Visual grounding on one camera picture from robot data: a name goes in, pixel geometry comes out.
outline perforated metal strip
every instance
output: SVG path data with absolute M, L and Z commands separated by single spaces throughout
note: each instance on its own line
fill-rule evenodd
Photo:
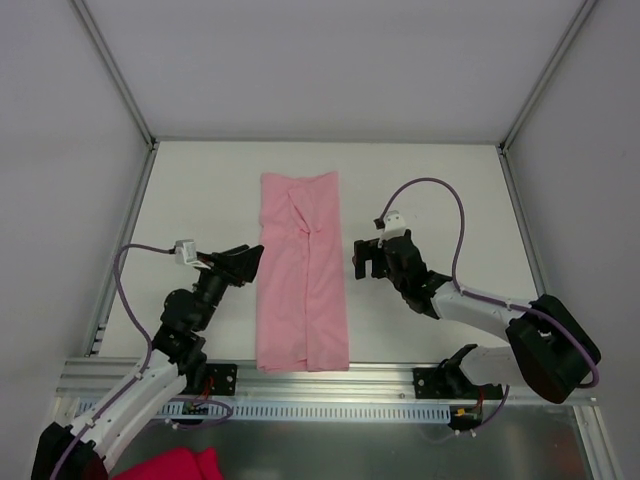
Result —
M 82 399 L 76 415 L 86 412 L 95 403 L 95 399 Z M 234 420 L 436 424 L 447 424 L 451 420 L 447 405 L 243 402 L 231 406 Z M 158 412 L 156 418 L 215 418 L 225 413 L 223 408 L 209 405 L 199 408 L 197 414 L 184 415 L 183 407 L 184 402 L 170 402 Z

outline pink cloth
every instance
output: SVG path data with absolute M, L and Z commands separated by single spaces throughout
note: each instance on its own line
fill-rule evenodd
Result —
M 174 448 L 136 465 L 114 480 L 224 480 L 218 470 L 218 456 L 213 448 L 193 453 Z
M 338 173 L 262 175 L 256 359 L 266 372 L 347 370 Z

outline red cloth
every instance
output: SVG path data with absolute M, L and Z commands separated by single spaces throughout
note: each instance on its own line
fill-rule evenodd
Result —
M 201 453 L 179 447 L 136 465 L 114 480 L 224 480 L 213 448 Z

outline metal frame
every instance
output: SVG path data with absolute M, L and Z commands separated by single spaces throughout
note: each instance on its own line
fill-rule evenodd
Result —
M 113 81 L 118 94 L 149 149 L 141 167 L 138 183 L 119 232 L 117 243 L 114 246 L 115 253 L 117 248 L 128 243 L 132 238 L 157 153 L 158 139 L 152 135 L 86 0 L 68 1 L 87 33 L 89 40 L 95 47 L 107 75 Z M 517 184 L 512 174 L 509 148 L 513 145 L 518 133 L 534 111 L 539 99 L 545 93 L 554 74 L 565 59 L 567 52 L 586 24 L 597 3 L 598 0 L 583 0 L 537 78 L 532 90 L 505 136 L 504 141 L 498 147 L 498 156 L 505 182 L 513 204 L 534 283 L 539 294 L 546 291 L 545 276 L 542 265 L 538 260 L 537 250 L 531 239 L 526 214 L 523 211 Z M 212 140 L 211 138 L 204 137 L 162 137 L 161 139 Z M 227 138 L 226 140 L 251 141 L 257 139 Z M 330 141 L 330 139 L 317 138 L 309 140 Z M 73 415 L 79 405 L 78 398 L 80 396 L 91 397 L 102 395 L 108 391 L 119 378 L 124 376 L 135 363 L 135 360 L 132 359 L 90 357 L 92 354 L 92 346 L 96 342 L 97 337 L 99 337 L 100 328 L 104 327 L 114 297 L 115 286 L 110 272 L 107 272 L 104 276 L 100 295 L 85 337 L 84 353 L 87 358 L 69 359 L 66 362 L 61 377 L 54 408 L 54 418 L 60 423 L 68 423 L 73 419 Z M 236 400 L 244 402 L 295 401 L 307 403 L 323 401 L 349 404 L 363 402 L 371 404 L 375 402 L 377 404 L 411 405 L 417 402 L 414 398 L 413 376 L 411 372 L 411 369 L 417 366 L 433 367 L 434 365 L 357 363 L 352 364 L 350 370 L 347 372 L 295 373 L 267 376 L 257 371 L 253 362 L 240 362 Z M 429 402 L 432 404 L 453 403 L 420 401 L 420 403 L 427 404 L 429 404 Z M 512 389 L 508 404 L 525 406 L 548 405 L 526 388 Z M 578 391 L 570 397 L 567 404 L 573 406 L 578 421 L 578 429 L 594 478 L 623 478 L 615 455 L 610 447 L 608 434 L 604 427 L 599 407 L 597 406 L 597 399 L 584 391 Z

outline white tabletop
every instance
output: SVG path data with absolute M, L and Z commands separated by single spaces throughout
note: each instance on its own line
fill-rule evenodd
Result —
M 535 288 L 494 147 L 406 144 L 162 142 L 133 235 L 136 243 L 169 248 L 193 238 L 200 251 L 223 251 L 260 236 L 260 175 L 276 172 L 340 175 L 347 316 L 352 362 L 436 362 L 461 346 L 502 342 L 472 327 L 412 312 L 386 280 L 356 281 L 355 240 L 378 235 L 373 218 L 406 181 L 439 177 L 459 192 L 467 233 L 461 281 L 496 294 L 533 298 Z M 439 185 L 418 184 L 394 204 L 413 231 L 429 268 L 450 274 L 459 229 L 453 198 Z M 153 336 L 163 301 L 189 289 L 197 272 L 172 257 L 131 251 L 123 273 L 127 297 Z M 212 359 L 255 358 L 255 285 L 227 290 L 208 329 L 201 332 Z M 142 337 L 116 298 L 101 356 L 137 357 Z

